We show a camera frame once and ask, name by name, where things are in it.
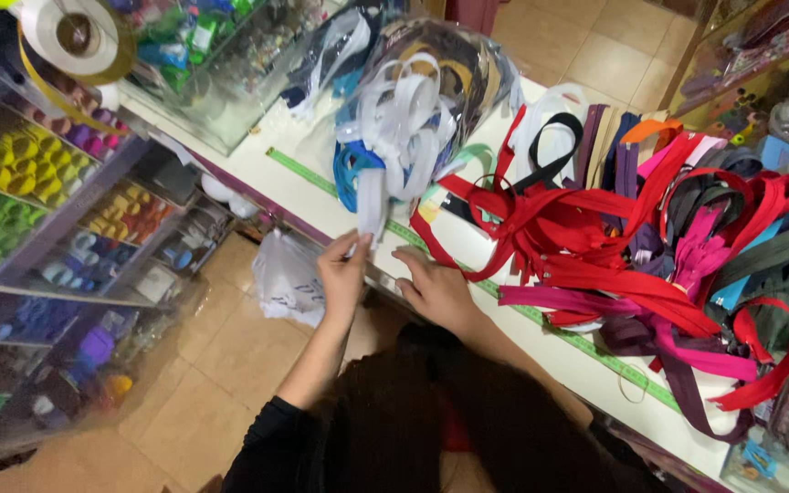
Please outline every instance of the measuring tape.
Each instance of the measuring tape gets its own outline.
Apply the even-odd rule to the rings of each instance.
[[[307,182],[316,185],[320,189],[328,192],[331,196],[337,197],[337,187],[331,182],[325,180],[321,174],[315,173],[311,169],[306,168],[301,163],[298,163],[285,153],[277,151],[273,147],[269,148],[267,155],[285,166],[285,168],[288,168],[294,173],[299,174]],[[410,243],[413,247],[420,248],[422,251],[428,252],[428,248],[425,246],[425,242],[422,241],[422,238],[420,238],[418,234],[406,226],[389,220],[386,223],[386,229],[396,234],[407,243]],[[467,268],[467,266],[461,262],[459,262],[458,265],[462,268]],[[474,284],[476,284],[480,289],[486,291],[489,296],[492,296],[495,299],[500,298],[498,284],[495,284],[488,279]],[[614,354],[608,353],[608,351],[605,349],[598,347],[593,344],[593,342],[584,339],[580,334],[555,327],[550,323],[550,320],[547,320],[547,318],[543,316],[543,312],[534,306],[511,304],[509,307],[515,309],[526,319],[532,320],[532,322],[540,325],[546,330],[549,330],[563,341],[574,346],[583,353],[586,353],[586,355],[592,359],[610,368],[621,378],[628,380],[639,388],[646,389],[648,395],[656,398],[661,403],[676,410],[677,412],[680,412],[680,408],[678,407],[678,403],[675,401],[672,392],[668,388],[656,382],[652,382],[647,378],[647,375],[644,375],[639,369],[631,367],[630,365],[620,361],[620,359],[614,356]]]

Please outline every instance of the person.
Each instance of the person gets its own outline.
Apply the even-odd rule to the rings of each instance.
[[[477,308],[460,272],[417,250],[392,253],[412,274],[396,285],[434,325],[407,325],[338,375],[370,244],[351,231],[319,256],[324,318],[223,491],[667,490]]]

